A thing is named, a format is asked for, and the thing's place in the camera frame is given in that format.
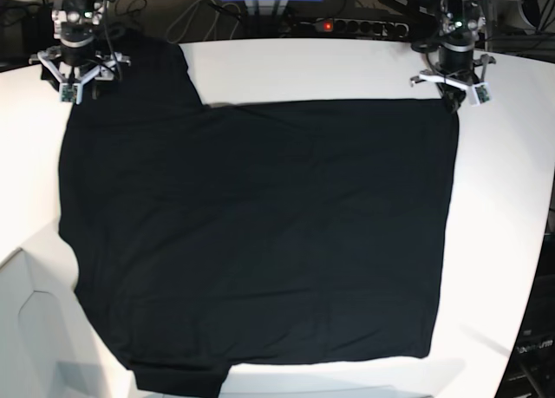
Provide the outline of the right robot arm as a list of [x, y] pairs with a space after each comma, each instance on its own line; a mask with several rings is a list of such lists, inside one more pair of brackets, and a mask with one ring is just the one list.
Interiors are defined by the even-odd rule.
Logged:
[[114, 50], [104, 17], [110, 0], [60, 0], [51, 19], [58, 44], [36, 52], [30, 63], [42, 66], [41, 78], [58, 92], [61, 102], [79, 105], [85, 88], [98, 94], [101, 82], [122, 79], [127, 55]]

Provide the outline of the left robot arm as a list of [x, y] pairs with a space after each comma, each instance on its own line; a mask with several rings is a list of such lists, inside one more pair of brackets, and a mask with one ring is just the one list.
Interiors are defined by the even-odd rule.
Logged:
[[490, 102], [493, 95], [486, 72], [496, 59], [489, 54], [474, 55], [486, 23], [480, 0], [438, 0], [434, 14], [433, 33], [411, 43], [411, 49], [424, 57], [427, 67], [411, 77], [410, 84], [433, 83], [453, 114], [464, 101], [473, 107]]

